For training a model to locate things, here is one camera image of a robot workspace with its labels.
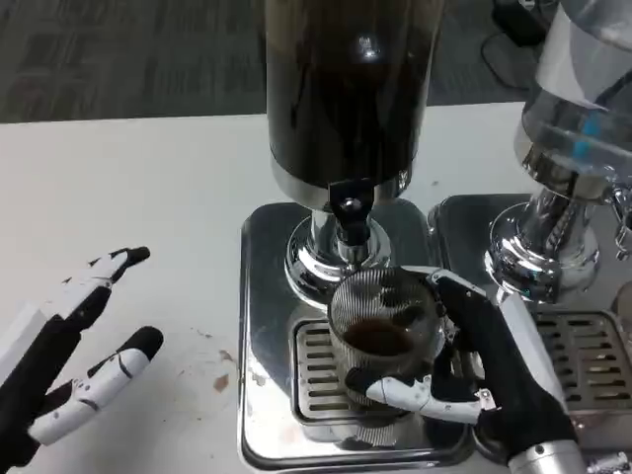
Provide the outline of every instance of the coffee stain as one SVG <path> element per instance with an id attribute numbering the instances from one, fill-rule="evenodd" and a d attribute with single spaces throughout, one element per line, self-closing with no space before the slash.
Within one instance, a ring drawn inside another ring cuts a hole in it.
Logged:
<path id="1" fill-rule="evenodd" d="M 235 359 L 230 354 L 230 352 L 229 351 L 225 351 L 224 349 L 220 349 L 219 350 L 219 359 L 222 360 L 222 361 L 228 360 L 229 362 L 235 363 Z"/>
<path id="2" fill-rule="evenodd" d="M 255 382 L 257 382 L 257 385 L 259 385 L 260 387 L 266 385 L 266 378 L 263 375 L 253 373 L 253 380 L 255 380 Z"/>
<path id="3" fill-rule="evenodd" d="M 292 444 L 293 442 L 295 442 L 300 436 L 300 433 L 297 432 L 297 429 L 298 427 L 287 427 L 283 429 L 279 436 L 281 442 L 285 444 Z"/>
<path id="4" fill-rule="evenodd" d="M 196 332 L 202 336 L 203 338 L 207 338 L 207 339 L 211 339 L 213 337 L 212 334 L 209 333 L 203 333 L 202 331 L 200 331 L 199 329 L 196 329 Z"/>
<path id="5" fill-rule="evenodd" d="M 228 374 L 224 373 L 221 377 L 217 377 L 213 383 L 213 388 L 217 393 L 221 393 L 228 386 Z"/>

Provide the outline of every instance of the clear plastic container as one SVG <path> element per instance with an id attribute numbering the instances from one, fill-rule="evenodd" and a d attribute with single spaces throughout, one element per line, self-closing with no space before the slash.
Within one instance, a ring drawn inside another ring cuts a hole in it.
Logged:
<path id="1" fill-rule="evenodd" d="M 562 0 L 521 125 L 518 156 L 632 182 L 632 1 Z"/>

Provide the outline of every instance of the white table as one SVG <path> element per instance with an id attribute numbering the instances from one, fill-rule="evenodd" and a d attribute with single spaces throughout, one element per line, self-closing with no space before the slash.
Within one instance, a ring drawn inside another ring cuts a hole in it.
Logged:
<path id="1" fill-rule="evenodd" d="M 455 194 L 533 189 L 514 159 L 520 108 L 428 109 L 405 198 L 427 212 Z M 106 415 L 42 449 L 24 472 L 247 472 L 235 365 L 219 351 L 237 358 L 241 224 L 284 200 L 266 117 L 2 125 L 0 144 L 0 331 L 82 263 L 146 245 L 151 259 L 118 283 L 61 379 L 82 375 L 142 325 L 165 334 Z"/>

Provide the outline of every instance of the coffee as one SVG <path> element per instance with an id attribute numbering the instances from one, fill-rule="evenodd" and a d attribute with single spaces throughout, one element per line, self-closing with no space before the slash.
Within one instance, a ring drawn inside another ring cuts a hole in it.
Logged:
<path id="1" fill-rule="evenodd" d="M 353 348 L 373 356 L 400 356 L 414 347 L 405 329 L 383 319 L 355 323 L 345 331 L 343 339 Z"/>
<path id="2" fill-rule="evenodd" d="M 426 104 L 433 2 L 269 0 L 267 108 L 283 169 L 327 188 L 383 183 L 410 167 Z"/>

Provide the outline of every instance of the gray carpet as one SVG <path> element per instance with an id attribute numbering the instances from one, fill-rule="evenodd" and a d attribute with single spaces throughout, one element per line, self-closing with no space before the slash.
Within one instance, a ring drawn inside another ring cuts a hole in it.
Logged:
<path id="1" fill-rule="evenodd" d="M 262 0 L 0 0 L 0 121 L 257 114 L 265 111 Z M 448 0 L 430 103 L 523 100 L 479 55 L 491 0 Z M 508 39 L 488 56 L 527 85 L 536 53 Z"/>

